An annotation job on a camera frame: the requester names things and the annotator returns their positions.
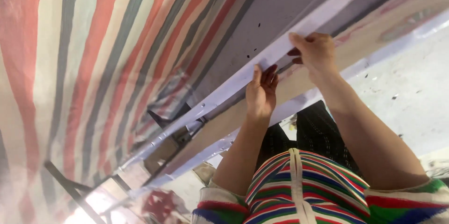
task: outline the striped shirt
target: striped shirt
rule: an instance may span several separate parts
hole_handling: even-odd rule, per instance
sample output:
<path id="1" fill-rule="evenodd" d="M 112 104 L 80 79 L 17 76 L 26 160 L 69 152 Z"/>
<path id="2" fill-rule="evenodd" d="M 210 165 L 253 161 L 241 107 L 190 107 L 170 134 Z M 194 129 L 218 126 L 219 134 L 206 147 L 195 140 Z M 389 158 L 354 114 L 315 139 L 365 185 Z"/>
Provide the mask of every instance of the striped shirt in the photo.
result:
<path id="1" fill-rule="evenodd" d="M 291 148 L 256 172 L 246 197 L 211 182 L 192 223 L 449 223 L 449 189 L 440 180 L 376 191 L 334 161 Z"/>

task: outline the wooden board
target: wooden board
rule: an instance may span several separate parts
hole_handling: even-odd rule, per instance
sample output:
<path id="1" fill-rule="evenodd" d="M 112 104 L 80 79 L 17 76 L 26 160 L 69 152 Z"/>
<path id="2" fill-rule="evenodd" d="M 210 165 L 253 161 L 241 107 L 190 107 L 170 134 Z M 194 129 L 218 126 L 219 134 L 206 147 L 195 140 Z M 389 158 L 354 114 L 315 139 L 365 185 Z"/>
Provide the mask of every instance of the wooden board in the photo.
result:
<path id="1" fill-rule="evenodd" d="M 389 0 L 334 39 L 337 67 L 341 71 L 353 65 L 448 8 L 449 0 Z M 277 89 L 278 105 L 313 87 L 305 69 L 291 67 L 281 75 Z M 211 120 L 164 173 L 171 174 L 206 147 L 238 129 L 245 115 L 246 100 L 242 100 Z"/>

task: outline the person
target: person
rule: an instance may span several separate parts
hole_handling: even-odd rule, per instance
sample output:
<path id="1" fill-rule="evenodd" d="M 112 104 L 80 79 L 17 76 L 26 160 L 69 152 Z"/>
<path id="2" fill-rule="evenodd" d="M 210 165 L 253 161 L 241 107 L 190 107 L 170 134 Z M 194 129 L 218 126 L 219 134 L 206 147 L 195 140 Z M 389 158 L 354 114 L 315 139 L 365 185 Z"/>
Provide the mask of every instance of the person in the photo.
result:
<path id="1" fill-rule="evenodd" d="M 426 175 L 405 142 L 340 76 L 331 36 L 289 38 L 295 46 L 289 55 L 299 55 L 293 63 L 308 69 L 364 179 L 348 165 L 297 148 L 268 158 L 254 172 L 279 81 L 276 66 L 262 72 L 256 65 L 246 88 L 246 119 L 201 190 L 192 223 L 449 223 L 448 188 Z"/>

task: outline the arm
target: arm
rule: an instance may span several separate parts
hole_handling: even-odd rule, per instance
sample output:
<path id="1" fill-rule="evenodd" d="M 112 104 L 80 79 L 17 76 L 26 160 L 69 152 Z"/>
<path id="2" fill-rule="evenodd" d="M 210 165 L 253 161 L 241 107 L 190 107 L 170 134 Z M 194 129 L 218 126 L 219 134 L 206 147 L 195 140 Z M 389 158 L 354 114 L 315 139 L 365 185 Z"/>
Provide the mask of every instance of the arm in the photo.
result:
<path id="1" fill-rule="evenodd" d="M 313 33 L 307 38 L 290 34 L 311 81 L 323 95 L 343 141 L 373 189 L 394 190 L 421 185 L 427 177 L 418 158 L 360 100 L 340 76 L 334 64 L 334 43 L 329 35 Z"/>
<path id="2" fill-rule="evenodd" d="M 216 185 L 237 195 L 246 195 L 251 184 L 262 140 L 276 106 L 276 68 L 273 65 L 262 73 L 255 66 L 253 80 L 246 87 L 246 119 L 212 178 Z"/>

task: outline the striped tarpaulin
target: striped tarpaulin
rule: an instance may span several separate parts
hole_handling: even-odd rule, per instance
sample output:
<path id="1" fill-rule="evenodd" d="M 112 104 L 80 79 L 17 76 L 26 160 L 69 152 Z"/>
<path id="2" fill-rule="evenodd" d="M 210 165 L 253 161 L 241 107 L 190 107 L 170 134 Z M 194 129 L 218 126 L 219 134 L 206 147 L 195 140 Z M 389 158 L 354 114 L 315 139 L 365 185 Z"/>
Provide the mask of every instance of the striped tarpaulin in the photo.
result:
<path id="1" fill-rule="evenodd" d="M 0 0 L 0 219 L 76 208 L 43 168 L 93 186 L 204 78 L 251 0 Z"/>

